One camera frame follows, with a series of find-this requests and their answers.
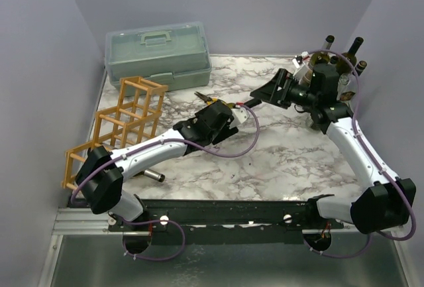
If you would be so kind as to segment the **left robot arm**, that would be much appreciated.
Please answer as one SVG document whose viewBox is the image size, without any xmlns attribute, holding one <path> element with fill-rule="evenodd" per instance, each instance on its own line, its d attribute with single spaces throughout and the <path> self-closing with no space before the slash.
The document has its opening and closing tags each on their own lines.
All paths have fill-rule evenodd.
<svg viewBox="0 0 424 287">
<path fill-rule="evenodd" d="M 244 109 L 217 101 L 142 143 L 112 151 L 96 147 L 77 173 L 78 190 L 93 214 L 110 212 L 133 231 L 141 230 L 147 221 L 146 209 L 136 195 L 124 191 L 123 183 L 156 164 L 231 137 L 247 119 Z"/>
</svg>

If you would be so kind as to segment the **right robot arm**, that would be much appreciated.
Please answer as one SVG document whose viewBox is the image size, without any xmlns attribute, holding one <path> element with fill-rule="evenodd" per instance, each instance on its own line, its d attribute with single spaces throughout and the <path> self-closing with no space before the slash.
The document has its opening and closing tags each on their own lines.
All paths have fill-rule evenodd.
<svg viewBox="0 0 424 287">
<path fill-rule="evenodd" d="M 350 108 L 337 99 L 338 82 L 338 73 L 328 64 L 314 68 L 309 87 L 280 68 L 268 83 L 250 93 L 256 103 L 284 109 L 303 107 L 334 142 L 364 187 L 357 198 L 323 195 L 312 199 L 314 206 L 305 211 L 305 222 L 318 229 L 329 219 L 338 219 L 353 224 L 363 234 L 405 225 L 411 217 L 415 184 L 409 178 L 401 179 L 377 155 L 354 122 Z"/>
</svg>

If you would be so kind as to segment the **brown label wine bottle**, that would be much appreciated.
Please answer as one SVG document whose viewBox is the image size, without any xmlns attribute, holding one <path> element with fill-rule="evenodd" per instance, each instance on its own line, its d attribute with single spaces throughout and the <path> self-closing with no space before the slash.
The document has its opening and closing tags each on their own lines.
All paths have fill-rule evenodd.
<svg viewBox="0 0 424 287">
<path fill-rule="evenodd" d="M 307 86 L 309 86 L 311 83 L 313 69 L 315 65 L 329 63 L 329 60 L 330 60 L 329 50 L 334 40 L 335 40 L 335 37 L 333 35 L 328 35 L 324 41 L 324 44 L 321 47 L 323 50 L 315 52 L 311 55 L 307 64 L 307 73 L 304 75 L 302 79 Z"/>
</svg>

